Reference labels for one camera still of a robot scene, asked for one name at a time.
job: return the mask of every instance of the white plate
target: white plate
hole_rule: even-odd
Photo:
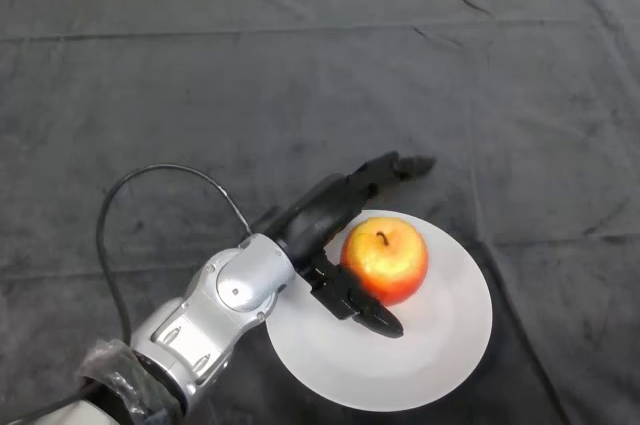
[[[471,256],[419,218],[365,210],[327,246],[329,259],[339,262],[355,225],[382,216],[411,223],[429,249],[420,289],[390,307],[404,326],[402,338],[336,320],[299,276],[280,294],[267,329],[282,362],[311,390],[352,408],[389,412],[426,405],[458,387],[484,354],[493,314],[489,289]]]

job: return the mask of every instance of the gray cloth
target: gray cloth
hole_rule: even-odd
[[[373,206],[499,267],[572,423],[635,423],[638,77],[638,0],[0,0],[2,413],[71,391],[118,336],[92,235],[124,172],[206,169],[255,220],[398,149],[437,168]],[[169,172],[129,186],[107,232],[136,324],[241,227]],[[432,405],[330,403],[258,328],[191,423],[558,424],[486,276],[489,350]]]

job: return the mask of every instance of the apple stem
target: apple stem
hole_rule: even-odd
[[[389,240],[387,239],[387,236],[382,233],[382,232],[378,232],[376,233],[377,236],[382,237],[382,240],[384,240],[384,246],[388,247],[389,246]]]

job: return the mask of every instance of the black cable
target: black cable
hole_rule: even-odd
[[[118,316],[120,317],[120,325],[122,327],[122,341],[127,345],[131,343],[131,319],[129,318],[129,313],[127,312],[127,306],[124,302],[124,299],[122,298],[122,294],[120,293],[118,284],[116,283],[116,280],[113,277],[113,273],[111,269],[109,268],[109,259],[108,259],[106,247],[104,245],[104,227],[105,227],[107,215],[111,208],[113,199],[116,197],[120,189],[125,184],[133,180],[134,178],[154,170],[176,170],[180,172],[190,173],[192,175],[195,175],[205,180],[210,185],[214,186],[216,190],[218,190],[218,192],[220,192],[220,194],[224,197],[224,199],[229,203],[233,212],[242,223],[242,226],[244,227],[245,232],[248,235],[252,234],[249,223],[247,222],[244,215],[242,215],[242,212],[240,212],[240,209],[235,204],[235,202],[231,199],[227,191],[220,184],[218,184],[218,182],[216,182],[213,178],[211,178],[206,173],[201,172],[200,170],[187,167],[185,165],[177,165],[173,163],[159,163],[156,165],[149,165],[147,167],[133,170],[128,174],[126,174],[124,177],[122,177],[120,180],[118,180],[111,187],[109,192],[107,192],[107,195],[104,197],[104,200],[102,201],[102,206],[100,207],[100,213],[98,214],[98,220],[96,222],[95,241],[96,241],[96,251],[98,253],[98,263],[100,264],[100,268],[102,269],[102,273],[104,274],[104,278],[107,282],[107,286],[109,287],[109,292],[111,293],[111,296],[113,297],[113,301],[116,305],[116,309],[118,310]],[[89,385],[82,387],[80,390],[72,393],[68,397],[65,397],[61,400],[53,402],[49,405],[40,407],[36,410],[32,410],[27,413],[21,413],[19,416],[16,416],[14,418],[10,418],[9,420],[4,421],[2,425],[9,425],[9,424],[12,424],[13,422],[16,422],[16,425],[18,424],[24,425],[34,420],[37,420],[38,418],[43,417],[44,415],[53,413],[56,410],[59,410],[61,408],[64,408],[67,405],[72,404],[73,402],[77,402],[79,400],[85,399],[90,393],[97,390],[99,386],[100,386],[100,383],[91,382]]]

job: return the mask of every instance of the apple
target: apple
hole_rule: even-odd
[[[369,218],[357,225],[342,247],[341,264],[385,305],[413,295],[427,275],[429,253],[422,235],[395,217]]]

